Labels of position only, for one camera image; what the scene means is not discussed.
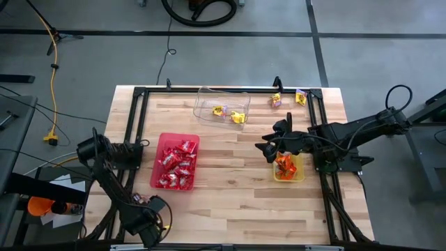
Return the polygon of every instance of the yellow tray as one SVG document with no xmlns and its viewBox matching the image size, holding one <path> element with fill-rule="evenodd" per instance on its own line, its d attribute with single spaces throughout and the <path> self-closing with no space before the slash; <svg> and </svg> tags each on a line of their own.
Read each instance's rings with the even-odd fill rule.
<svg viewBox="0 0 446 251">
<path fill-rule="evenodd" d="M 279 182 L 301 182 L 301 181 L 305 180 L 304 161 L 302 159 L 302 155 L 292 155 L 291 162 L 293 162 L 295 168 L 297 169 L 296 174 L 293 179 L 282 180 L 282 179 L 276 178 L 276 172 L 274 170 L 274 165 L 272 165 L 272 177 L 276 181 L 279 181 Z"/>
</svg>

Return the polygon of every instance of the red container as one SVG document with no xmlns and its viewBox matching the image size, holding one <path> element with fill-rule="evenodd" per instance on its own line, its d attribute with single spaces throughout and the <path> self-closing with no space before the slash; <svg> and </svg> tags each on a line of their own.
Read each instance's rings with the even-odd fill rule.
<svg viewBox="0 0 446 251">
<path fill-rule="evenodd" d="M 157 187 L 157 182 L 161 178 L 166 171 L 165 168 L 161 165 L 158 160 L 162 159 L 163 150 L 167 150 L 168 148 L 174 149 L 175 146 L 179 146 L 183 141 L 189 140 L 197 143 L 197 146 L 194 149 L 192 154 L 196 154 L 196 159 L 198 158 L 198 148 L 200 145 L 200 137 L 198 135 L 186 135 L 186 134 L 177 134 L 177 133 L 167 133 L 164 132 L 160 135 L 160 139 L 158 140 L 158 147 L 156 149 L 155 163 L 153 164 L 153 171 L 151 177 L 151 187 L 157 189 L 167 189 L 167 190 L 175 190 L 175 191 L 190 191 L 193 189 L 193 184 L 195 180 L 195 168 L 197 167 L 197 162 L 194 162 L 194 166 L 192 167 L 192 185 L 188 190 L 178 190 L 178 189 L 169 189 L 169 188 L 159 188 Z"/>
</svg>

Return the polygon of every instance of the orange candy wrapper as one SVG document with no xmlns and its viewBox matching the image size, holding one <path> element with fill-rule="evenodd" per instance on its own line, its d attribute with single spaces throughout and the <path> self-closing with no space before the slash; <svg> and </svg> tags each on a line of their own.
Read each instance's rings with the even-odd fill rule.
<svg viewBox="0 0 446 251">
<path fill-rule="evenodd" d="M 290 155 L 278 154 L 275 160 L 275 176 L 281 180 L 291 180 L 294 178 L 297 168 L 291 161 Z"/>
</svg>

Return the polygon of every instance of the yellow cable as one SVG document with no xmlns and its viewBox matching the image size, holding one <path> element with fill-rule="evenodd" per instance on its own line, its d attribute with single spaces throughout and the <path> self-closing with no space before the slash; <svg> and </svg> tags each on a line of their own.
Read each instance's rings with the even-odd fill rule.
<svg viewBox="0 0 446 251">
<path fill-rule="evenodd" d="M 51 31 L 49 30 L 49 27 L 47 26 L 47 24 L 45 23 L 45 21 L 43 21 L 43 19 L 37 15 L 40 19 L 40 21 L 42 22 L 42 24 L 45 26 L 46 30 L 48 31 L 48 35 L 51 38 L 51 41 L 53 43 L 53 47 L 54 47 L 54 65 L 57 65 L 57 45 L 56 45 L 56 41 L 54 40 L 53 35 L 51 34 Z M 53 126 L 50 130 L 50 132 L 48 133 L 48 137 L 51 137 L 54 135 L 54 129 L 56 128 L 56 120 L 57 120 L 57 106 L 56 106 L 56 98 L 54 97 L 54 76 L 56 75 L 56 68 L 53 68 L 53 73 L 51 76 L 51 97 L 53 100 L 53 108 L 54 108 L 54 119 L 53 119 Z"/>
<path fill-rule="evenodd" d="M 66 159 L 66 160 L 64 160 L 64 161 L 62 161 L 62 162 L 60 162 L 60 163 L 55 164 L 54 167 L 60 167 L 61 165 L 65 164 L 65 163 L 67 163 L 67 162 L 73 161 L 73 160 L 77 160 L 78 158 L 79 158 L 79 157 L 71 157 L 71 158 L 68 158 L 68 159 Z"/>
</svg>

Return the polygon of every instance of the vacuum hose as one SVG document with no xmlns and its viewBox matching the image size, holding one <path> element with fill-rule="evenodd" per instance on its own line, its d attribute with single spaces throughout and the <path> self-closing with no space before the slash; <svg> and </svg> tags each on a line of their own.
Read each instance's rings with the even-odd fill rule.
<svg viewBox="0 0 446 251">
<path fill-rule="evenodd" d="M 227 15 L 225 15 L 224 17 L 221 17 L 221 18 L 216 19 L 216 20 L 197 21 L 197 19 L 200 16 L 201 12 L 203 12 L 203 10 L 206 7 L 208 7 L 209 4 L 215 3 L 217 1 L 223 1 L 225 3 L 228 3 L 231 6 L 231 10 L 229 11 L 229 13 Z M 184 25 L 187 25 L 187 26 L 192 26 L 192 27 L 211 27 L 211 26 L 216 26 L 216 25 L 219 25 L 219 24 L 223 24 L 225 22 L 228 22 L 236 14 L 236 11 L 237 11 L 237 4 L 235 3 L 234 0 L 204 0 L 203 3 L 198 5 L 197 9 L 194 11 L 194 14 L 192 15 L 192 20 L 187 20 L 187 19 L 182 18 L 179 15 L 177 15 L 174 12 L 174 10 L 172 10 L 172 8 L 170 7 L 170 5 L 167 2 L 167 0 L 161 0 L 161 2 L 162 2 L 162 5 L 164 6 L 164 9 L 166 9 L 167 13 L 173 19 L 175 19 L 177 22 L 180 22 L 181 24 L 184 24 Z"/>
</svg>

